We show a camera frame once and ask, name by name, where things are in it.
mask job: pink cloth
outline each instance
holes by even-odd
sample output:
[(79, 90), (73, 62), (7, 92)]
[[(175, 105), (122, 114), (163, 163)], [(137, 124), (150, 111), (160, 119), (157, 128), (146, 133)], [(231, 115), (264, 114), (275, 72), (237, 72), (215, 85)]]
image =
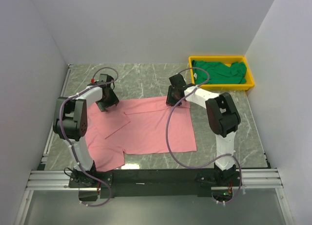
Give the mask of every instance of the pink cloth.
[[(166, 105), (166, 97), (122, 100), (108, 112), (101, 112), (93, 104), (88, 109), (85, 137), (97, 170), (124, 165), (124, 153), (167, 153), (165, 128), (171, 108)], [(173, 152), (196, 151), (189, 102), (175, 109), (169, 141)]]

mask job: yellow plastic tray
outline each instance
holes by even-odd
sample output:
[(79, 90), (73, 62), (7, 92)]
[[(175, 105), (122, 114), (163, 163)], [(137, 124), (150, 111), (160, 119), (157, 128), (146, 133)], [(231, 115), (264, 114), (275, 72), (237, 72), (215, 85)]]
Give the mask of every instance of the yellow plastic tray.
[[(227, 66), (230, 66), (234, 62), (244, 62), (247, 71), (245, 75), (246, 83), (245, 84), (214, 84), (214, 85), (202, 85), (200, 86), (205, 90), (248, 90), (249, 88), (254, 86), (254, 80), (252, 73), (248, 67), (247, 61), (244, 56), (190, 56), (189, 57), (189, 65), (192, 66), (192, 60), (201, 60), (206, 62), (222, 62)], [(191, 79), (192, 83), (195, 84), (194, 81), (194, 73), (191, 70)]]

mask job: gray marble surface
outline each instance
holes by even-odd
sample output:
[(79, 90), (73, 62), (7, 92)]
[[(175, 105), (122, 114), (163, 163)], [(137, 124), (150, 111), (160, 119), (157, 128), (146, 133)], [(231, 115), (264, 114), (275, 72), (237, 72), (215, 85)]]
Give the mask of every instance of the gray marble surface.
[[(118, 70), (119, 79), (116, 83), (115, 93), (120, 100), (130, 98), (143, 98), (166, 96), (170, 84), (168, 78), (185, 69), (188, 64), (79, 64), (71, 65), (64, 96), (73, 95), (83, 90), (90, 82), (94, 72), (103, 67), (110, 66)], [(114, 72), (103, 70), (112, 76)], [(190, 73), (183, 76), (190, 82)], [(263, 147), (254, 123), (244, 91), (230, 91), (237, 110), (241, 116), (235, 141), (235, 155), (245, 168), (265, 168), (267, 163), (263, 154)], [(195, 133), (197, 151), (176, 153), (177, 158), (191, 166), (202, 165), (216, 157), (215, 135), (210, 130), (206, 110), (196, 104), (191, 104), (191, 117)], [(46, 170), (63, 170), (72, 167), (73, 160), (65, 143), (57, 135), (52, 136), (49, 144), (49, 156)], [(125, 154), (126, 165), (123, 169), (167, 169), (180, 168), (170, 154)]]

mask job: white wall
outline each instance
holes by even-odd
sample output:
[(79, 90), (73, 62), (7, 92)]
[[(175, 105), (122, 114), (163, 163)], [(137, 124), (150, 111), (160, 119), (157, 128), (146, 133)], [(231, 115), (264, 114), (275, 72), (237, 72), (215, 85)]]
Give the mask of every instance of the white wall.
[(312, 221), (312, 0), (275, 0), (246, 57), (249, 100), (297, 224)]
[(273, 0), (33, 0), (68, 63), (244, 55)]
[(0, 224), (40, 162), (66, 64), (31, 0), (0, 0)]

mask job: green cloth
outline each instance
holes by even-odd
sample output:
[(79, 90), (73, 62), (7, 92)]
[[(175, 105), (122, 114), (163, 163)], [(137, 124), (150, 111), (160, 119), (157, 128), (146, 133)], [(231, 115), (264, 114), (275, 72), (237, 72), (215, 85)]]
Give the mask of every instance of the green cloth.
[[(230, 67), (221, 62), (205, 62), (205, 61), (192, 61), (193, 67), (202, 68), (210, 75), (210, 79), (207, 84), (245, 84), (246, 79), (246, 65), (241, 62), (232, 63)], [(200, 84), (207, 80), (207, 74), (202, 70), (193, 69), (195, 84)]]

